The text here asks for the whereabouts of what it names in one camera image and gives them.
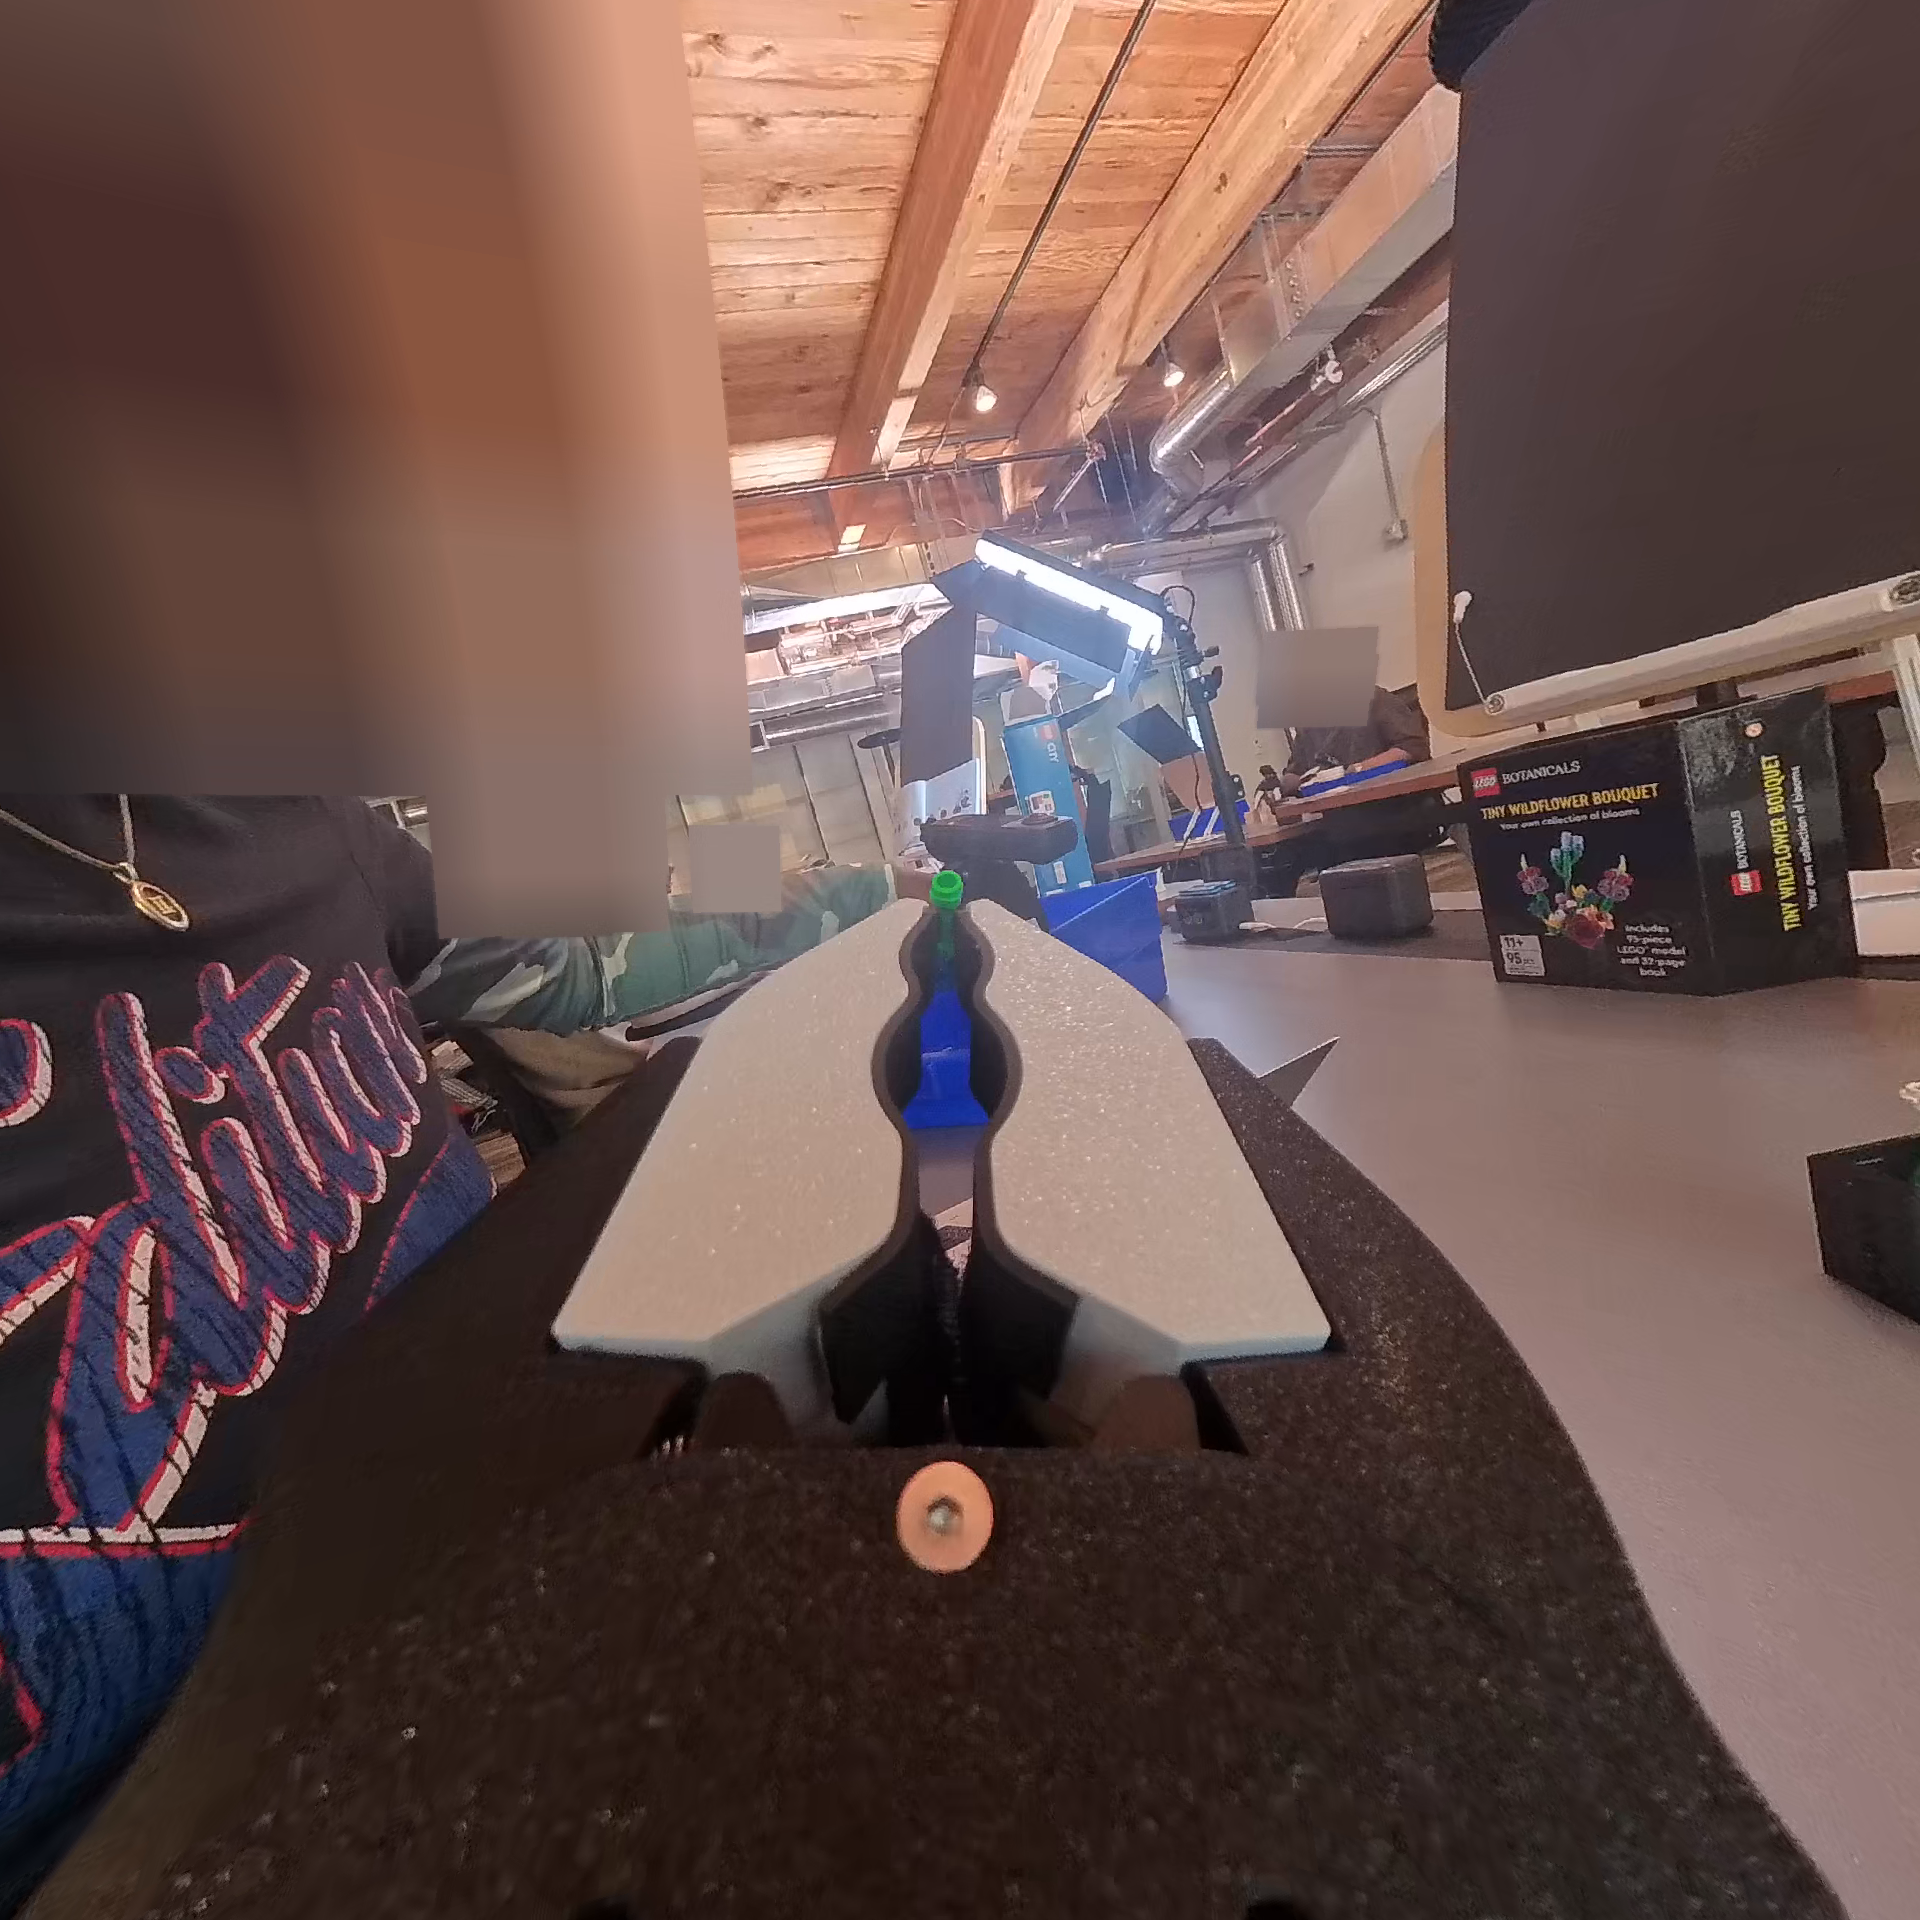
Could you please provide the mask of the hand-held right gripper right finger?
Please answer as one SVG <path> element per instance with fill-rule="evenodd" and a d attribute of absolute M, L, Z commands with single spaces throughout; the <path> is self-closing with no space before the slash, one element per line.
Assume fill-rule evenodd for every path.
<path fill-rule="evenodd" d="M 973 1391 L 1106 1409 L 1194 1361 L 1321 1353 L 1328 1315 L 1176 1024 L 994 903 L 966 925 L 1000 1063 L 973 1176 Z"/>

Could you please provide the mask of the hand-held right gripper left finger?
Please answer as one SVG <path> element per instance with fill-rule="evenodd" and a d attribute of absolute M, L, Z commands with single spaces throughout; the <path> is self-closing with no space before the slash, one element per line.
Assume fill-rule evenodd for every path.
<path fill-rule="evenodd" d="M 783 1409 L 871 1409 L 924 1359 L 889 1057 L 919 1033 L 936 925 L 890 903 L 710 1021 L 559 1307 L 559 1349 L 759 1375 Z"/>

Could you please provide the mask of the blue plastic bin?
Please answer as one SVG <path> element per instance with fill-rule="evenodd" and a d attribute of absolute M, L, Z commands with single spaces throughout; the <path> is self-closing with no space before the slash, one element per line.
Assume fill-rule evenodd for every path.
<path fill-rule="evenodd" d="M 1112 971 L 1149 1000 L 1164 1000 L 1168 977 L 1151 872 L 1050 893 L 1040 903 L 1054 940 Z M 985 1124 L 986 1111 L 970 1088 L 970 1017 L 953 971 L 938 973 L 919 1021 L 919 1043 L 921 1081 L 903 1107 L 905 1127 L 924 1134 Z"/>

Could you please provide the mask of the black glossy cardboard box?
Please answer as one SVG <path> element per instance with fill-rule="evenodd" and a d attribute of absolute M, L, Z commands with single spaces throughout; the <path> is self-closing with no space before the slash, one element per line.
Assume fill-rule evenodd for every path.
<path fill-rule="evenodd" d="M 1455 783 L 1501 983 L 1721 996 L 1858 971 L 1820 689 L 1468 757 Z"/>

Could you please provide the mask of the black square frame brick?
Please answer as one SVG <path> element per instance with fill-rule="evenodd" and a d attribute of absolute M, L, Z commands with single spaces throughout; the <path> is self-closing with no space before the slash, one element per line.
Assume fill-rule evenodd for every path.
<path fill-rule="evenodd" d="M 1812 1153 L 1807 1184 L 1826 1277 L 1918 1323 L 1918 1136 Z"/>

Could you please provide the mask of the person's left forearm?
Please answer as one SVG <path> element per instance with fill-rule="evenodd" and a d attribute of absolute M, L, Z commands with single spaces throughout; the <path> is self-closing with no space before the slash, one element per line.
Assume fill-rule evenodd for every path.
<path fill-rule="evenodd" d="M 442 944 L 407 991 L 438 1025 L 569 1037 L 649 1024 L 754 983 L 900 899 L 890 867 L 823 867 L 783 877 L 773 913 L 705 913 L 671 903 L 642 933 Z"/>

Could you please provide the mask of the grey desk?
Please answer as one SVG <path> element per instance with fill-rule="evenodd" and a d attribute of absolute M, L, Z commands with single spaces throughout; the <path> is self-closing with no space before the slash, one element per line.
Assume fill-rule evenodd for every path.
<path fill-rule="evenodd" d="M 1918 1912 L 1914 1325 L 1832 1284 L 1814 1151 L 1914 1113 L 1914 983 L 1690 998 L 1488 961 L 1165 940 L 1537 1377 L 1672 1660 L 1852 1916 Z"/>

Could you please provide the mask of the blue printed carton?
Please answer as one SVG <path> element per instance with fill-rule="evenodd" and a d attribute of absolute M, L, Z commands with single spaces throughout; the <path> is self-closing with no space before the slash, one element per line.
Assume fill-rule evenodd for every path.
<path fill-rule="evenodd" d="M 1072 849 L 1025 860 L 1038 891 L 1050 895 L 1092 887 L 1097 877 L 1061 717 L 1036 713 L 1008 721 L 1000 727 L 1000 748 L 1022 816 L 1074 828 Z"/>

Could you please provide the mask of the black light stand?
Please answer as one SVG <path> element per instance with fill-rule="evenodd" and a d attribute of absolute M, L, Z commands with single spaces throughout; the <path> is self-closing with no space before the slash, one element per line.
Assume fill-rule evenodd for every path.
<path fill-rule="evenodd" d="M 1247 899 L 1256 895 L 1256 855 L 1247 847 L 1242 819 L 1238 813 L 1238 789 L 1228 768 L 1213 719 L 1213 693 L 1208 689 L 1208 672 L 1205 667 L 1205 652 L 1198 645 L 1193 623 L 1184 613 L 1193 611 L 1193 593 L 1185 587 L 1169 587 L 1157 593 L 1164 611 L 1164 652 L 1169 653 L 1180 669 L 1184 699 L 1190 717 L 1198 724 L 1202 755 L 1207 763 L 1207 779 L 1210 787 L 1210 805 L 1217 816 L 1225 847 L 1210 852 L 1207 872 L 1213 880 L 1233 880 L 1242 885 Z"/>

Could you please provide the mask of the bright studio light panel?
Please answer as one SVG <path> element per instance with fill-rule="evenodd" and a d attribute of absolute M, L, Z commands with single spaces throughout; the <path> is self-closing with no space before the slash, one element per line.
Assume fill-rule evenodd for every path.
<path fill-rule="evenodd" d="M 933 584 L 950 607 L 1117 673 L 1129 656 L 1151 659 L 1165 638 L 1157 593 L 1085 572 L 1004 535 L 980 535 L 973 558 Z"/>

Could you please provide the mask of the wooden table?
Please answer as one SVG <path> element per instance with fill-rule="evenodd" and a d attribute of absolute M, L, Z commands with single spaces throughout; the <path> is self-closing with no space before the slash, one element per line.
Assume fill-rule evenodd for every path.
<path fill-rule="evenodd" d="M 1420 763 L 1376 768 L 1367 776 L 1358 776 L 1346 783 L 1328 783 L 1296 799 L 1282 799 L 1270 813 L 1252 809 L 1242 821 L 1238 821 L 1240 844 L 1247 847 L 1268 847 L 1313 831 L 1325 819 L 1340 813 L 1342 809 L 1367 809 L 1432 791 L 1455 791 L 1457 771 L 1469 757 L 1471 750 L 1465 750 Z M 1102 880 L 1116 880 L 1133 872 L 1157 872 L 1168 867 L 1182 867 L 1232 847 L 1232 839 L 1217 821 L 1216 809 L 1194 813 L 1188 825 L 1193 830 L 1185 837 L 1174 837 L 1157 845 L 1121 852 L 1108 861 L 1097 861 L 1094 876 Z"/>

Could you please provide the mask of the person's dark clothing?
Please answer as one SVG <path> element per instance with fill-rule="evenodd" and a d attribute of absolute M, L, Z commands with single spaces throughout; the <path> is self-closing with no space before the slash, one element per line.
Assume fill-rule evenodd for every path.
<path fill-rule="evenodd" d="M 302 1374 L 490 1197 L 361 799 L 4 795 L 4 1912 L 201 1654 Z"/>

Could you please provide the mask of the black board on white stand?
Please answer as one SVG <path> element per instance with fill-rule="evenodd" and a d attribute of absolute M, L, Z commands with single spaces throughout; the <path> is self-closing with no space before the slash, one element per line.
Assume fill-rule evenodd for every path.
<path fill-rule="evenodd" d="M 1526 5 L 1460 72 L 1413 619 L 1473 757 L 1879 645 L 1914 719 L 1914 86 L 1902 3 Z"/>

